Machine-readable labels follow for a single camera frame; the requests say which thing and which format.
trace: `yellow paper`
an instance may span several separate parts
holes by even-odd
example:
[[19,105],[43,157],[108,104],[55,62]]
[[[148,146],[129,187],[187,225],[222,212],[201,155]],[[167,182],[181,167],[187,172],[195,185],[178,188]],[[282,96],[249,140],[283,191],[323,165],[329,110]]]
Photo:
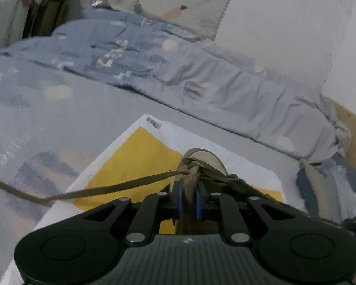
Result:
[[[169,170],[175,171],[181,157],[180,153],[166,147],[147,130],[139,127],[99,169],[98,173],[87,184],[86,189],[120,184]],[[170,179],[117,193],[79,198],[74,201],[74,205],[87,211],[120,197],[129,197],[133,203],[138,203],[143,201],[145,196],[161,191],[170,183]],[[256,189],[282,202],[279,191]],[[171,220],[161,223],[160,233],[174,233]]]

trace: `metal screw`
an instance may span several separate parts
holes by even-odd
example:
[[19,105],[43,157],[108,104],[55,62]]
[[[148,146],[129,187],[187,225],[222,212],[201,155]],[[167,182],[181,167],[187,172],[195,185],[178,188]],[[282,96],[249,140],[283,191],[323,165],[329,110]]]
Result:
[[132,243],[137,243],[145,240],[145,235],[142,233],[131,233],[127,236],[127,240]]
[[248,242],[250,238],[251,237],[249,237],[249,235],[244,234],[244,233],[236,233],[231,236],[231,240],[236,243]]

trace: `cable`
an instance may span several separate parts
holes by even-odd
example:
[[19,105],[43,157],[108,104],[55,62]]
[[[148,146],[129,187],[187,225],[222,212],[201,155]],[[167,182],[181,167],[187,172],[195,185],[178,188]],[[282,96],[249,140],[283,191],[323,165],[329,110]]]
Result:
[[61,0],[60,4],[58,5],[57,12],[55,14],[55,18],[54,18],[54,22],[53,22],[52,31],[54,31],[55,28],[57,27],[58,18],[60,16],[64,2],[65,2],[65,0]]

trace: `bed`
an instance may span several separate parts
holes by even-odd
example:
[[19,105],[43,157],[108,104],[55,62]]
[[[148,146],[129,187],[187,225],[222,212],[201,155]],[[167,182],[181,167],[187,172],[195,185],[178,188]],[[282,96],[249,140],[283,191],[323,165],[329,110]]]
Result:
[[[150,114],[273,171],[282,183],[287,203],[306,210],[295,184],[300,169],[298,159],[306,157],[318,162],[332,157],[337,151],[343,153],[342,138],[348,137],[348,133],[332,116],[332,103],[322,99],[317,89],[306,88],[306,92],[303,92],[303,84],[288,80],[287,76],[262,65],[257,59],[223,50],[213,42],[202,42],[192,33],[166,23],[93,7],[85,9],[81,18],[82,22],[62,26],[50,38],[25,40],[0,52],[0,180],[30,192],[32,185],[37,185],[36,192],[41,194],[63,192],[124,130],[143,114]],[[272,99],[273,107],[282,99],[289,98],[288,103],[279,108],[282,112],[295,112],[291,124],[287,124],[286,135],[279,135],[280,129],[274,129],[268,122],[262,123],[263,119],[254,121],[250,118],[255,116],[253,111],[238,123],[234,123],[235,113],[225,118],[234,104],[224,107],[224,112],[217,112],[215,107],[232,94],[230,88],[222,90],[220,99],[205,101],[205,108],[201,107],[203,96],[200,91],[203,86],[206,87],[204,82],[196,80],[187,83],[188,78],[180,81],[177,75],[182,75],[182,69],[183,73],[187,70],[190,72],[187,65],[195,66],[195,59],[175,72],[167,68],[156,73],[149,71],[153,69],[149,65],[148,72],[141,70],[141,75],[133,78],[134,69],[130,65],[137,61],[137,57],[144,61],[145,57],[141,54],[124,60],[122,65],[119,64],[122,71],[112,73],[112,64],[116,65],[115,54],[117,57],[123,54],[128,43],[125,44],[123,38],[116,43],[119,41],[116,38],[122,32],[109,35],[105,30],[100,34],[100,40],[87,42],[87,37],[95,35],[93,31],[98,31],[104,24],[111,31],[137,26],[133,35],[145,29],[148,29],[149,36],[153,33],[158,35],[160,38],[156,42],[160,42],[161,47],[165,46],[164,51],[171,54],[162,57],[167,60],[168,66],[181,58],[182,52],[178,50],[181,46],[188,52],[197,50],[199,56],[205,52],[208,55],[206,59],[219,63],[219,68],[224,63],[241,67],[241,73],[246,76],[244,82],[252,85],[260,82],[249,90],[257,91],[257,96],[262,93],[260,99],[269,99],[272,95],[269,91],[279,87]],[[146,51],[155,41],[154,38],[148,40],[150,43],[143,44]],[[74,43],[66,47],[59,45],[66,41]],[[119,50],[112,52],[112,47]],[[92,53],[90,48],[103,51]],[[153,51],[154,58],[159,55],[157,49]],[[199,73],[199,70],[195,70],[190,76]],[[227,73],[222,80],[226,82],[228,78],[232,81],[232,76],[235,75]],[[124,79],[130,77],[132,83],[124,84]],[[154,84],[152,87],[144,85],[140,79]],[[177,99],[171,97],[172,89],[176,89],[179,95]],[[207,91],[213,96],[211,88],[207,88]],[[248,108],[248,104],[269,107],[264,103],[245,103],[244,108]],[[313,129],[316,129],[312,133],[314,142],[297,144],[302,136],[306,137],[304,126],[309,120],[301,120],[306,113],[309,113],[308,119],[320,119],[322,122],[313,124]],[[296,127],[301,129],[300,135],[287,140],[291,132],[298,132]],[[21,213],[8,213],[8,207],[31,214],[33,221],[24,222]],[[24,206],[23,202],[0,190],[0,279],[12,259],[18,240],[33,230],[45,212],[46,209],[32,204]]]

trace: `white wall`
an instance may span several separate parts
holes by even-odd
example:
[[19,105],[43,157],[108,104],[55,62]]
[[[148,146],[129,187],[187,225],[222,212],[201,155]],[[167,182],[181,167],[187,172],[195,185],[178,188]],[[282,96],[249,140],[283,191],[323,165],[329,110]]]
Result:
[[231,0],[219,45],[242,50],[296,81],[320,87],[354,0]]
[[322,93],[356,114],[356,0],[346,35]]

